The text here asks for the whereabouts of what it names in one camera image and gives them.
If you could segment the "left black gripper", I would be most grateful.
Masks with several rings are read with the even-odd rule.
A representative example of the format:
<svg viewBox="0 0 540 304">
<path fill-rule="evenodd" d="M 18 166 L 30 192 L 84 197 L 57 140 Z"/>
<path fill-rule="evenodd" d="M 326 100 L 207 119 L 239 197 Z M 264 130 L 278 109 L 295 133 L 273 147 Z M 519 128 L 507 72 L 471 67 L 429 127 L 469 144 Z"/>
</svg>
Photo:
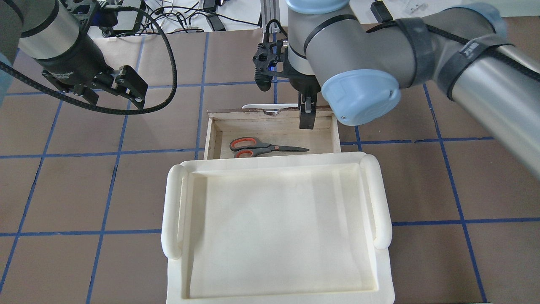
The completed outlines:
<svg viewBox="0 0 540 304">
<path fill-rule="evenodd" d="M 130 100 L 137 109 L 143 109 L 148 85 L 129 65 L 113 70 L 107 65 L 102 50 L 93 40 L 77 40 L 74 46 L 60 56 L 41 60 L 42 75 L 59 91 L 75 91 L 91 105 L 96 106 L 101 89 Z"/>
</svg>

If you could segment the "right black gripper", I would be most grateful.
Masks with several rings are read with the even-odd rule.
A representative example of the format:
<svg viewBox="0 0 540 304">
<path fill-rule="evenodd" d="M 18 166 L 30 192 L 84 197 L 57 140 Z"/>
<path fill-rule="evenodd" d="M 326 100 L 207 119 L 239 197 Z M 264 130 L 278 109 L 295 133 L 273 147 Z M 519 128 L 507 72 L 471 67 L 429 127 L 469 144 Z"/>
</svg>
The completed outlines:
<svg viewBox="0 0 540 304">
<path fill-rule="evenodd" d="M 312 130 L 316 121 L 316 105 L 321 86 L 314 75 L 297 71 L 289 64 L 291 86 L 298 92 L 298 108 L 300 112 L 299 129 Z"/>
</svg>

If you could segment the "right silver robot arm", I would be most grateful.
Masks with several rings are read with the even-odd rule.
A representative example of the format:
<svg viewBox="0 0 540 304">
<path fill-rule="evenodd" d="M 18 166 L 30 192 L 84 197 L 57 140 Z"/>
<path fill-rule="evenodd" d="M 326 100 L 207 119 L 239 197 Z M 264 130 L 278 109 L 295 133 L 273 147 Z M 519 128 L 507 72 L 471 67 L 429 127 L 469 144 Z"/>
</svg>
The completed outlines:
<svg viewBox="0 0 540 304">
<path fill-rule="evenodd" d="M 458 5 L 365 31 L 347 0 L 287 6 L 292 66 L 316 77 L 341 123 L 371 122 L 401 89 L 432 80 L 539 176 L 539 62 L 508 41 L 495 7 Z"/>
</svg>

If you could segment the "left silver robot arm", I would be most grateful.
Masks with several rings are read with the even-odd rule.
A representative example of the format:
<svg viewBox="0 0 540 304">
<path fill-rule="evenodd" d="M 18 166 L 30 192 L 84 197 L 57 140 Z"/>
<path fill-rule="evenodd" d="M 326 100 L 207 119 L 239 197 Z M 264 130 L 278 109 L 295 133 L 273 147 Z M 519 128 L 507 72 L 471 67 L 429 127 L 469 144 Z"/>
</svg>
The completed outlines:
<svg viewBox="0 0 540 304">
<path fill-rule="evenodd" d="M 17 79 L 83 109 L 112 115 L 148 112 L 147 84 L 133 67 L 110 67 L 88 35 L 92 26 L 115 25 L 119 10 L 106 0 L 2 0 L 1 98 Z M 18 50 L 42 67 L 52 88 L 14 68 Z"/>
</svg>

